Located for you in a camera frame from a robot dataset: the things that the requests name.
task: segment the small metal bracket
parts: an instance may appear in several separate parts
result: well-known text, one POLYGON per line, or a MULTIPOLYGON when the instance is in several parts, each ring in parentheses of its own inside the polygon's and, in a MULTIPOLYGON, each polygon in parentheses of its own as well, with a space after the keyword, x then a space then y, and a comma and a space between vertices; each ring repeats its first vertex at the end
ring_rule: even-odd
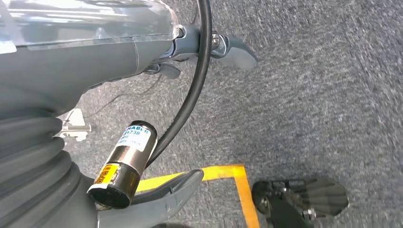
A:
POLYGON ((84 121, 81 109, 74 108, 67 114, 67 117, 63 121, 59 137, 74 137, 78 142, 80 142, 86 139, 91 130, 91 125, 86 124, 84 121))

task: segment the metal cylinder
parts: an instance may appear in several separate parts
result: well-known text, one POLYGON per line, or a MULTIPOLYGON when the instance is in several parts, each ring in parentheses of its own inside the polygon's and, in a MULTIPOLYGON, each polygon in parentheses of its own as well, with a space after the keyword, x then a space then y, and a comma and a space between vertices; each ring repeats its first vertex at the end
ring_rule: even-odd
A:
POLYGON ((89 196, 103 206, 128 207, 156 144, 155 128, 145 121, 133 121, 88 189, 89 196))

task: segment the bolt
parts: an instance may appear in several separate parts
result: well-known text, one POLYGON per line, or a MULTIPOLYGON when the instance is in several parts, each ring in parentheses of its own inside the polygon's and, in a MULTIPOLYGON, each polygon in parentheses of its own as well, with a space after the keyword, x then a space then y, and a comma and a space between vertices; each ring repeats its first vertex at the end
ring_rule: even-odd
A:
POLYGON ((220 44, 220 36, 217 32, 213 32, 213 36, 211 38, 211 42, 213 45, 218 46, 220 44))

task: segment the brake cable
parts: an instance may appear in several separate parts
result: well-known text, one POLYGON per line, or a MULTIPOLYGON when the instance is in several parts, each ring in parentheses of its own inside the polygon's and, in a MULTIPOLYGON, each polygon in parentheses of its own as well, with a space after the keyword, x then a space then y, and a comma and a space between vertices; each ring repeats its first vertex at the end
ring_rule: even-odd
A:
POLYGON ((202 92, 204 81, 209 69, 211 55, 211 38, 212 38, 212 18, 209 0, 197 0, 200 15, 200 39, 199 39, 199 56, 196 69, 189 92, 176 114, 172 124, 168 127, 154 149, 153 154, 146 164, 146 168, 151 165, 161 155, 165 148, 171 143, 183 125, 188 120, 197 100, 202 92))

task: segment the clear plastic cover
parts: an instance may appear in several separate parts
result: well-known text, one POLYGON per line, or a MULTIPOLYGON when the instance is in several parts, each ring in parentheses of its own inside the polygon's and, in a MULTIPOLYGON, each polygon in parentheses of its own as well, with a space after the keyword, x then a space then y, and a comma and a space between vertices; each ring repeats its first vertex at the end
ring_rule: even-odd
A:
POLYGON ((0 54, 30 49, 172 40, 175 13, 159 0, 0 0, 0 54))

